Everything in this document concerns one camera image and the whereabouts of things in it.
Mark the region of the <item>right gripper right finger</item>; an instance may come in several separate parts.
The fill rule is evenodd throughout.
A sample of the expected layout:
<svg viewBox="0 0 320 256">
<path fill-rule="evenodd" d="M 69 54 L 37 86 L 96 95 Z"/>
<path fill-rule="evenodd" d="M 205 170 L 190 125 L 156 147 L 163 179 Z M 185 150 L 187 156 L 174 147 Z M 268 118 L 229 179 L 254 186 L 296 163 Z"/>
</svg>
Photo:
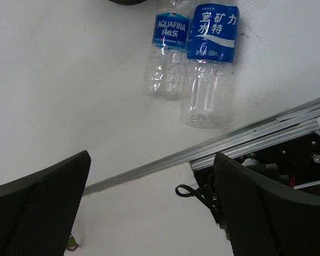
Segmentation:
<svg viewBox="0 0 320 256">
<path fill-rule="evenodd" d="M 320 255 L 320 196 L 214 159 L 217 198 L 234 255 Z"/>
</svg>

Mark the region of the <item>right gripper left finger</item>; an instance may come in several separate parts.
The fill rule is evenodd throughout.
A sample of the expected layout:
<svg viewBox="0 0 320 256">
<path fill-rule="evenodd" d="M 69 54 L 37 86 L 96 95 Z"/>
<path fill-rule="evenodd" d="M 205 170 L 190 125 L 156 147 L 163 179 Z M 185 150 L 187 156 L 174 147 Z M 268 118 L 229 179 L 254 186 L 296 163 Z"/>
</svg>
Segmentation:
<svg viewBox="0 0 320 256">
<path fill-rule="evenodd" d="M 0 185 L 0 255 L 64 255 L 90 166 L 84 150 Z"/>
</svg>

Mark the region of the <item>Aquafina clear bottle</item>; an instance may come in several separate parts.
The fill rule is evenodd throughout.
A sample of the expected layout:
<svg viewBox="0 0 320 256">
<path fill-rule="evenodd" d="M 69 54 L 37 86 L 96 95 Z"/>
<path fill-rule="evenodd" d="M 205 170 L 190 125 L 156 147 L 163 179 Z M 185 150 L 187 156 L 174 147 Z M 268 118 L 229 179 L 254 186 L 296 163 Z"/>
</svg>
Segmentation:
<svg viewBox="0 0 320 256">
<path fill-rule="evenodd" d="M 146 96 L 167 101 L 180 99 L 194 5 L 195 1 L 157 1 L 142 84 Z"/>
</svg>

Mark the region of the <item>blue label clear bottle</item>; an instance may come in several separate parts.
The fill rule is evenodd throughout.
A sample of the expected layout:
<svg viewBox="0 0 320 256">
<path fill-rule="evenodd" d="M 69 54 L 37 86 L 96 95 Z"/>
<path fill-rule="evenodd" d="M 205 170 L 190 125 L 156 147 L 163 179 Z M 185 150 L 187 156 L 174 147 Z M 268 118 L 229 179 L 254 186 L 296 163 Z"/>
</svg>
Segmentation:
<svg viewBox="0 0 320 256">
<path fill-rule="evenodd" d="M 240 12 L 236 1 L 198 1 L 191 16 L 181 121 L 216 128 L 226 113 Z"/>
</svg>

